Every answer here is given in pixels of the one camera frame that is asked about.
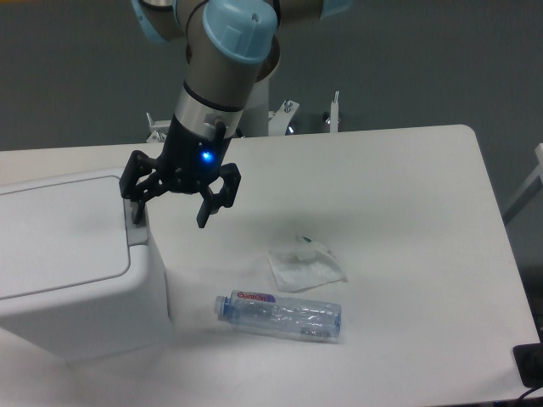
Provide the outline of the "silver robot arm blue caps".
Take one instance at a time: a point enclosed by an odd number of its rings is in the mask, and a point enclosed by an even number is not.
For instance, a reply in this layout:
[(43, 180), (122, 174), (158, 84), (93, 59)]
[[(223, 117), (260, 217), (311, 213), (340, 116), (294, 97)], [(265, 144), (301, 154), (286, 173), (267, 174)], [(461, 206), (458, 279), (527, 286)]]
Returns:
[(135, 150), (120, 178), (120, 195), (139, 224), (145, 205), (166, 192), (203, 198), (199, 227), (232, 207), (241, 175), (225, 164), (249, 95), (272, 50), (277, 30), (299, 20), (342, 13), (349, 1), (135, 1), (139, 24), (152, 41), (185, 37), (188, 71), (156, 159)]

